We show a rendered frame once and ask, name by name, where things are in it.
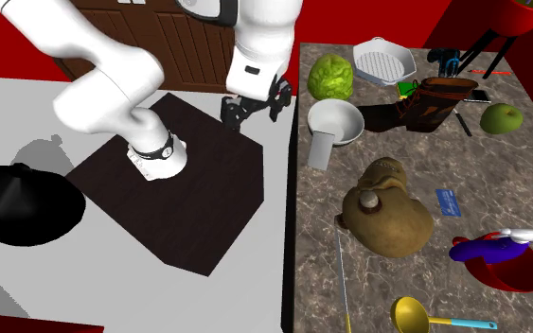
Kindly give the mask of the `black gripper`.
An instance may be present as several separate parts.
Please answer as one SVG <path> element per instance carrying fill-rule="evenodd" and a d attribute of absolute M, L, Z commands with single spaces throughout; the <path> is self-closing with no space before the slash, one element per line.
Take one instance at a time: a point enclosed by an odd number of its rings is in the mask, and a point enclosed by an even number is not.
<path fill-rule="evenodd" d="M 292 94 L 292 85 L 286 79 L 278 80 L 278 77 L 274 76 L 266 101 L 245 96 L 224 96 L 221 121 L 227 129 L 240 131 L 241 123 L 249 117 L 250 113 L 270 107 L 269 116 L 273 122 L 276 122 L 282 109 L 291 104 Z"/>

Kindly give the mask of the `grey flat rectangular slab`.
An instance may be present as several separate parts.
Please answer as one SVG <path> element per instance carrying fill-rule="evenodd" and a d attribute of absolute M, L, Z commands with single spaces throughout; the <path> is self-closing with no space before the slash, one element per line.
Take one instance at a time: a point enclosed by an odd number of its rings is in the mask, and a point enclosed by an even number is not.
<path fill-rule="evenodd" d="M 308 166 L 319 170 L 326 170 L 334 143 L 334 134 L 323 131 L 312 133 L 311 148 L 308 157 Z"/>

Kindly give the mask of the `green lettuce head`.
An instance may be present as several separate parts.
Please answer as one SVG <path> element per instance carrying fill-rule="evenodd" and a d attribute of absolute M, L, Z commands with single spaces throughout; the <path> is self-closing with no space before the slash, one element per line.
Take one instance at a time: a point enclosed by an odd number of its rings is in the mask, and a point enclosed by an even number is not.
<path fill-rule="evenodd" d="M 308 78 L 308 90 L 317 100 L 348 100 L 353 93 L 353 69 L 349 61 L 328 53 L 317 59 Z"/>

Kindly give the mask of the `white bowl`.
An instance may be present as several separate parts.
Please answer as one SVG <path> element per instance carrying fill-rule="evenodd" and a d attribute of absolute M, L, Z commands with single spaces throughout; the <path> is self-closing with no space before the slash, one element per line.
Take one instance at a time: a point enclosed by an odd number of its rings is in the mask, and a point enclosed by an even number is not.
<path fill-rule="evenodd" d="M 334 135 L 334 146 L 343 146 L 356 140 L 364 131 L 364 117 L 351 103 L 336 98 L 323 99 L 311 106 L 307 116 L 311 132 Z"/>

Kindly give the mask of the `brown wooden door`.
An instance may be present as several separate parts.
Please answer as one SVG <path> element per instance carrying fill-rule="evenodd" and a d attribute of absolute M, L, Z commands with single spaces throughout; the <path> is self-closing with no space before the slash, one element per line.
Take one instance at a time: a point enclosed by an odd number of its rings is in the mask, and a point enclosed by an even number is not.
<path fill-rule="evenodd" d="M 163 90 L 224 93 L 234 30 L 184 14 L 176 0 L 69 0 L 112 39 L 144 48 L 164 69 Z"/>

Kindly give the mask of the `dark wooden robot stand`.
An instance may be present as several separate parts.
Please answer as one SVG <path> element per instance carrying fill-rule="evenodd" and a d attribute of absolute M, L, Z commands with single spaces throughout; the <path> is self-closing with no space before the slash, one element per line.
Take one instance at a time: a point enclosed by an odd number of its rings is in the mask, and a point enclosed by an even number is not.
<path fill-rule="evenodd" d="M 182 172 L 145 180 L 115 136 L 66 178 L 163 263 L 208 276 L 264 200 L 263 147 L 173 94 L 151 108 L 187 143 Z"/>

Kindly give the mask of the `white baking dish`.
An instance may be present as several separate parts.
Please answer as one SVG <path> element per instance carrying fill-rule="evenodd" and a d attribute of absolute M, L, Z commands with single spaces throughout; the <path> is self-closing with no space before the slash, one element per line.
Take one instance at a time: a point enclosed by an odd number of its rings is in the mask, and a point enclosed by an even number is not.
<path fill-rule="evenodd" d="M 352 51 L 356 75 L 379 86 L 396 85 L 417 71 L 408 48 L 382 37 L 354 45 Z"/>

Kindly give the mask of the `green flat box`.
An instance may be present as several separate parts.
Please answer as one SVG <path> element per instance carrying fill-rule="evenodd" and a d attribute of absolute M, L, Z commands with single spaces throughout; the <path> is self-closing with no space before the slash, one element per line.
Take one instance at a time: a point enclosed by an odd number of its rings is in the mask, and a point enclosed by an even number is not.
<path fill-rule="evenodd" d="M 418 81 L 416 79 L 414 79 L 412 82 L 400 81 L 397 83 L 396 87 L 399 100 L 403 100 L 411 96 L 415 92 L 418 87 Z"/>

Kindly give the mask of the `brown leather boot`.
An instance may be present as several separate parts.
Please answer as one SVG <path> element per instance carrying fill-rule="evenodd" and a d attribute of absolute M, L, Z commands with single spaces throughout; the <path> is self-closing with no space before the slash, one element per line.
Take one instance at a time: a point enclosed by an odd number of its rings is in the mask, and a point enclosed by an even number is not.
<path fill-rule="evenodd" d="M 407 131 L 433 132 L 477 87 L 478 83 L 472 79 L 427 78 L 403 100 L 358 106 L 358 110 L 368 131 L 384 132 L 404 126 Z"/>

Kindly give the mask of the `tan cloth sack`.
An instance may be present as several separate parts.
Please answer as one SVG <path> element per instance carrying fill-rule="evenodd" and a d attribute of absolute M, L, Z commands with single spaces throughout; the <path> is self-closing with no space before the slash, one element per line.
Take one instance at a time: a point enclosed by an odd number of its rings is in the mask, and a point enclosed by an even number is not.
<path fill-rule="evenodd" d="M 434 220 L 408 195 L 406 185 L 401 162 L 391 157 L 373 161 L 346 193 L 336 223 L 375 254 L 400 258 L 419 251 L 433 233 Z"/>

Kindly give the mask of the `black and blue scissors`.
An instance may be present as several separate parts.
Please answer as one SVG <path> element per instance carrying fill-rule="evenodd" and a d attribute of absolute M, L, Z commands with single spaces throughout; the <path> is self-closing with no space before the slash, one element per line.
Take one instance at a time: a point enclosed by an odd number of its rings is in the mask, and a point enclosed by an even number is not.
<path fill-rule="evenodd" d="M 453 78 L 457 76 L 460 51 L 456 48 L 434 48 L 427 55 L 429 63 L 437 62 L 438 76 L 440 78 Z"/>

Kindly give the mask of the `black pen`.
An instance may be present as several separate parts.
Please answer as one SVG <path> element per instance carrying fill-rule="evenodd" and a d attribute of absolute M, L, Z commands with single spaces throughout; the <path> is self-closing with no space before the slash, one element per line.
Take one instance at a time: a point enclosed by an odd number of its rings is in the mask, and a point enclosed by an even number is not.
<path fill-rule="evenodd" d="M 472 134 L 471 134 L 471 131 L 465 121 L 465 119 L 463 118 L 463 116 L 461 115 L 460 112 L 458 112 L 457 110 L 453 110 L 453 112 L 455 113 L 455 116 L 456 118 L 458 119 L 462 129 L 464 130 L 465 134 L 468 136 L 468 137 L 472 137 Z"/>

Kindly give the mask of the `blue card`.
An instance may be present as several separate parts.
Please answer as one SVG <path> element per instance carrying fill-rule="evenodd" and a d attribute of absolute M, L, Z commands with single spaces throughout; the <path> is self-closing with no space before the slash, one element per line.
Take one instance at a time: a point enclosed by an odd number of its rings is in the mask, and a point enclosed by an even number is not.
<path fill-rule="evenodd" d="M 435 191 L 440 210 L 443 216 L 460 217 L 461 211 L 454 192 L 450 189 L 437 189 Z"/>

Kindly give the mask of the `black smartphone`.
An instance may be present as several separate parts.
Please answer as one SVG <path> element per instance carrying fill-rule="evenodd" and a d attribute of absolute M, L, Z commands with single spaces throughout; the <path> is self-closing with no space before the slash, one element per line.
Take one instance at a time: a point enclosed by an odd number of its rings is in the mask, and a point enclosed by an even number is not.
<path fill-rule="evenodd" d="M 491 98 L 485 90 L 473 89 L 465 98 L 465 102 L 491 103 Z"/>

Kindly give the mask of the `green apple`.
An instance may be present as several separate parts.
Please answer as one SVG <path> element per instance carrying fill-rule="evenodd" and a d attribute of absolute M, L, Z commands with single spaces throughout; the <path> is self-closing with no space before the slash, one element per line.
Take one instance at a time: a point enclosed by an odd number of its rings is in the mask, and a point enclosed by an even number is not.
<path fill-rule="evenodd" d="M 480 127 L 489 134 L 503 134 L 521 127 L 524 116 L 514 106 L 497 103 L 487 107 L 482 113 Z"/>

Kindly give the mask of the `black dome-shaped object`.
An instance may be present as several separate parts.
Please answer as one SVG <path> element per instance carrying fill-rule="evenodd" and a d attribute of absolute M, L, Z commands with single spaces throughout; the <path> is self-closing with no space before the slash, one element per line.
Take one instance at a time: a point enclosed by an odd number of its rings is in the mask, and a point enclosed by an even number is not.
<path fill-rule="evenodd" d="M 85 208 L 82 192 L 60 174 L 23 163 L 0 166 L 0 243 L 54 241 L 80 223 Z"/>

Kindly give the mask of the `purple spray bottle white nozzle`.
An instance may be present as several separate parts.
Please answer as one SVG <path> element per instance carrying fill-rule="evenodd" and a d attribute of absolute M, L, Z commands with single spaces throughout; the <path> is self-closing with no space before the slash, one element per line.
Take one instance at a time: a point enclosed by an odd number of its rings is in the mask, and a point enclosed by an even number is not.
<path fill-rule="evenodd" d="M 496 264 L 522 255 L 533 241 L 533 229 L 500 229 L 486 238 L 457 243 L 449 251 L 453 261 L 466 262 L 482 257 L 487 264 Z"/>

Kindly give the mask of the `red plant pot black stand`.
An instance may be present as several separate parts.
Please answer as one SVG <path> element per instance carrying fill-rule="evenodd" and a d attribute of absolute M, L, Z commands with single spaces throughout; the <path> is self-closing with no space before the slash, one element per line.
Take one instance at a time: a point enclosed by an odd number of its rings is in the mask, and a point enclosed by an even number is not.
<path fill-rule="evenodd" d="M 487 69 L 491 72 L 502 60 L 514 44 L 518 37 L 533 29 L 533 0 L 486 0 L 489 3 L 489 28 L 488 30 L 468 49 L 463 56 L 458 67 L 460 74 L 485 48 L 496 38 L 506 39 L 503 46 L 495 56 Z M 484 74 L 483 79 L 487 79 L 491 74 Z"/>

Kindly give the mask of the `red bowl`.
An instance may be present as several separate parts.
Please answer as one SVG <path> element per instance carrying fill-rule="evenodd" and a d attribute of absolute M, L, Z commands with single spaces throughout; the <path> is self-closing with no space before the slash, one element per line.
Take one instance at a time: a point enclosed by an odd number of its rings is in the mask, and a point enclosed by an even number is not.
<path fill-rule="evenodd" d="M 477 238 L 486 238 L 489 234 Z M 472 239 L 454 237 L 452 243 L 456 245 L 467 240 Z M 533 250 L 530 246 L 522 255 L 501 263 L 487 264 L 482 257 L 463 263 L 467 271 L 486 286 L 504 291 L 533 291 Z"/>

